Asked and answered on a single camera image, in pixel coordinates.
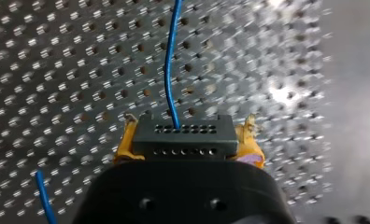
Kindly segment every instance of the perforated metal sheet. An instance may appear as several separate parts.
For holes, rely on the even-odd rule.
[[[258,114],[266,170],[298,217],[330,184],[319,112],[321,0],[187,0],[173,62],[187,119]],[[70,223],[120,142],[123,114],[169,119],[171,0],[0,1],[0,223],[42,223],[45,173]]]

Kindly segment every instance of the hole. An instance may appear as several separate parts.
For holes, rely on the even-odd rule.
[[[188,150],[187,148],[183,148],[183,149],[181,150],[181,154],[182,154],[182,155],[188,155],[188,152],[189,152],[189,150]]]
[[[190,115],[194,116],[196,114],[196,110],[193,107],[191,107],[191,108],[188,109],[188,113]]]
[[[165,50],[165,49],[166,49],[166,47],[167,47],[167,46],[166,46],[166,44],[165,44],[165,43],[161,43],[161,44],[160,44],[160,48],[161,48],[162,50]]]
[[[317,51],[317,47],[316,46],[311,46],[308,48],[309,51]]]
[[[139,203],[139,207],[147,211],[153,211],[156,208],[156,204],[152,199],[144,198]]]
[[[121,90],[121,97],[126,98],[129,96],[129,91],[128,90]]]
[[[159,24],[160,26],[165,26],[165,20],[164,20],[164,19],[159,19],[159,20],[158,20],[158,24]]]
[[[307,152],[307,147],[306,147],[306,146],[304,146],[304,145],[301,145],[301,146],[299,146],[299,150],[300,150],[301,152]]]
[[[299,191],[301,191],[301,193],[306,193],[307,192],[307,187],[306,186],[301,186],[298,188]]]
[[[146,75],[147,74],[147,68],[145,66],[142,66],[139,68],[139,71],[141,72],[142,75]]]
[[[179,154],[179,150],[178,149],[173,149],[173,150],[171,150],[171,154],[178,155]]]
[[[210,17],[209,16],[204,16],[202,18],[202,22],[209,23],[210,22]]]
[[[171,111],[169,109],[165,110],[165,113],[167,114],[168,117],[171,118]]]
[[[142,26],[141,21],[136,21],[136,22],[135,22],[135,27],[136,27],[136,28],[140,28],[141,26]]]
[[[296,62],[297,62],[298,64],[304,64],[304,63],[306,63],[306,59],[304,59],[304,58],[300,58],[300,59],[297,59],[297,60],[296,60]]]
[[[97,115],[96,120],[98,122],[108,121],[109,120],[109,114],[106,111],[101,112],[100,114]]]
[[[317,91],[312,91],[310,97],[316,97],[319,93]]]
[[[297,41],[304,41],[306,39],[306,36],[305,35],[296,35],[295,39]]]
[[[191,72],[192,71],[192,66],[189,63],[185,63],[184,68],[185,68],[185,71],[187,71],[187,72]]]
[[[94,45],[89,46],[86,48],[86,54],[91,56],[98,53],[98,48]]]
[[[291,100],[294,95],[295,95],[294,92],[292,92],[292,91],[288,92],[287,99]]]
[[[219,211],[219,212],[225,211],[227,209],[226,203],[224,203],[220,199],[211,200],[210,201],[210,207],[211,207],[212,210]]]
[[[317,114],[316,112],[314,112],[314,113],[312,113],[312,114],[310,115],[310,117],[311,117],[312,119],[316,119],[318,116],[319,116],[319,114]]]
[[[295,16],[296,16],[296,17],[299,17],[299,18],[302,18],[302,17],[304,17],[304,16],[305,16],[305,12],[304,12],[304,11],[299,10],[299,11],[295,12]]]
[[[370,224],[370,219],[365,216],[356,216],[355,220],[359,224]]]
[[[298,108],[299,108],[299,109],[305,109],[305,108],[307,108],[307,104],[306,104],[305,102],[300,102],[300,103],[298,104]]]
[[[188,18],[182,18],[180,21],[181,21],[182,25],[188,25],[188,23],[189,23]]]
[[[339,219],[337,219],[336,217],[327,217],[325,218],[325,222],[327,224],[340,224]]]
[[[297,83],[298,87],[305,87],[306,86],[306,82],[304,80],[299,80],[298,83]]]
[[[319,26],[319,23],[316,22],[316,21],[313,21],[309,24],[310,27],[318,27]]]
[[[200,154],[206,155],[208,153],[208,150],[206,148],[200,149]]]
[[[104,100],[107,97],[106,93],[103,91],[98,91],[92,95],[94,101]]]
[[[103,75],[103,72],[100,69],[96,68],[90,71],[89,75],[91,78],[98,78]]]
[[[145,95],[145,96],[150,96],[150,90],[143,90],[142,93]]]
[[[306,131],[306,129],[307,129],[307,126],[305,124],[299,124],[298,125],[299,132],[304,132],[304,131]]]
[[[211,149],[208,151],[208,153],[209,153],[210,155],[215,155],[215,154],[217,154],[217,152],[218,152],[218,150],[217,150],[216,148],[211,148]]]
[[[188,87],[184,91],[185,91],[185,93],[188,93],[188,94],[194,93],[194,89],[192,87]]]
[[[117,22],[112,22],[112,28],[113,28],[114,30],[118,29],[118,28],[119,28],[118,23],[117,23]]]
[[[184,41],[182,42],[182,47],[184,47],[185,49],[189,49],[191,47],[191,43],[189,43],[188,41]]]
[[[209,49],[209,48],[212,47],[212,42],[211,42],[211,40],[208,39],[208,40],[204,41],[202,45],[203,45],[203,48]]]
[[[119,68],[118,69],[118,74],[120,75],[120,76],[124,76],[124,74],[125,74],[126,72],[125,72],[125,70],[124,70],[124,68],[123,67],[121,67],[121,68]]]
[[[144,45],[139,44],[139,45],[137,46],[137,49],[138,49],[139,51],[143,52],[143,51],[144,51]]]
[[[115,46],[115,51],[117,53],[121,52],[121,46],[119,46],[119,45]]]

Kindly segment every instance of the screw hole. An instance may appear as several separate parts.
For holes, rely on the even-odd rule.
[[[141,51],[141,52],[143,52],[144,51],[144,45],[142,45],[142,44],[139,44],[138,46],[137,46],[137,48],[138,48],[138,50],[139,51]]]
[[[180,21],[181,21],[182,25],[188,25],[188,23],[189,23],[188,18],[182,18]]]
[[[191,43],[189,43],[188,41],[184,41],[182,43],[182,47],[184,47],[185,49],[189,49],[191,47]]]
[[[365,216],[356,216],[356,222],[359,224],[370,224],[370,219]]]
[[[187,148],[183,148],[183,149],[181,150],[181,154],[182,154],[182,155],[188,155],[188,152],[189,152],[189,150],[188,150]]]
[[[336,217],[327,217],[326,223],[327,224],[340,224],[340,221]]]
[[[121,90],[121,97],[126,98],[129,96],[129,91],[128,90]]]
[[[196,114],[196,110],[193,107],[191,107],[191,108],[188,109],[188,113],[190,115],[194,116]]]
[[[150,96],[150,90],[143,90],[142,93],[145,95],[145,96]]]
[[[147,74],[147,68],[145,66],[142,66],[139,68],[139,71],[141,72],[142,75],[146,75]]]
[[[206,155],[208,153],[208,150],[206,148],[200,149],[200,154]]]
[[[210,155],[215,155],[215,154],[217,154],[217,152],[218,152],[218,150],[216,148],[211,148],[208,153]]]
[[[141,21],[136,21],[136,22],[135,22],[135,27],[136,27],[136,28],[140,28],[141,26],[142,26]]]
[[[158,20],[158,25],[165,26],[165,20],[164,19],[159,19]]]
[[[219,211],[219,212],[225,211],[227,209],[226,203],[224,203],[220,199],[211,200],[210,201],[210,207],[211,207],[212,210]]]
[[[187,71],[187,72],[191,72],[192,71],[192,65],[189,64],[189,63],[186,63],[185,66],[184,66],[184,68],[185,68],[185,71]]]
[[[156,208],[156,204],[152,199],[144,198],[141,200],[139,207],[147,211],[153,211]]]

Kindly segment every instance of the blue wire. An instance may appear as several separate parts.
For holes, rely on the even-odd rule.
[[[36,186],[39,190],[39,198],[42,203],[43,210],[45,210],[46,218],[49,224],[57,224],[56,217],[54,216],[53,210],[49,204],[49,196],[46,192],[45,185],[43,184],[43,174],[41,171],[36,171]]]
[[[176,3],[174,4],[173,15],[171,17],[170,33],[168,34],[168,41],[167,41],[167,52],[165,53],[165,60],[164,60],[165,96],[167,98],[168,107],[171,112],[171,118],[173,119],[173,124],[174,124],[175,129],[179,129],[180,123],[178,119],[176,106],[173,100],[173,94],[171,92],[171,59],[173,58],[173,51],[174,51],[175,42],[176,42],[178,18],[179,18],[179,13],[181,12],[181,5],[182,5],[182,0],[176,0]]]

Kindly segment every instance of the black plastic housing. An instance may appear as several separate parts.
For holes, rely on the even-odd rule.
[[[128,161],[96,178],[74,224],[293,224],[275,180],[237,161]]]
[[[181,121],[173,128],[171,120],[139,119],[133,138],[133,153],[147,160],[223,160],[237,152],[237,137],[231,116],[214,120]]]

